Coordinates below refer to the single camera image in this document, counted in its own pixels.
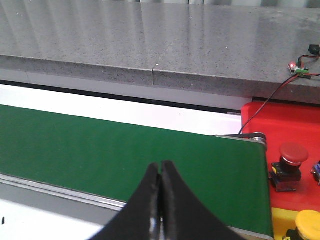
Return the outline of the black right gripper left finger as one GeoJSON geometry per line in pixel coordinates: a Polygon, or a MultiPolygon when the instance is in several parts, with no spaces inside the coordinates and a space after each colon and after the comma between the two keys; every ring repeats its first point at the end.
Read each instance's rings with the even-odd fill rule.
{"type": "Polygon", "coordinates": [[[92,240],[158,240],[161,230],[160,175],[151,163],[125,206],[92,240]]]}

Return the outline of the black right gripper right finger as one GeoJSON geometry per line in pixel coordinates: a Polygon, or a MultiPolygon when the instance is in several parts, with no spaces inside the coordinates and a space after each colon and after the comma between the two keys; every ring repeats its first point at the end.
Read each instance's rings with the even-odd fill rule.
{"type": "Polygon", "coordinates": [[[161,164],[162,218],[166,240],[242,240],[212,214],[184,182],[175,164],[161,164]]]}

